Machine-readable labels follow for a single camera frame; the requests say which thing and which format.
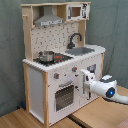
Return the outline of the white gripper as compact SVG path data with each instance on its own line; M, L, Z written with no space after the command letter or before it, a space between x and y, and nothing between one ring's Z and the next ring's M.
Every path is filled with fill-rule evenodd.
M79 72L79 95L89 99L90 85L95 80L95 74L88 70L81 69Z

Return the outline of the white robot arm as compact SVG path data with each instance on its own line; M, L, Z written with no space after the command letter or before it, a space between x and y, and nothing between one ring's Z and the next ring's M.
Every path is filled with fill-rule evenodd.
M87 98L88 92L101 96L108 102L128 105L128 97L118 94L117 81L111 75L105 75L97 81L94 73L81 69L79 72L79 95Z

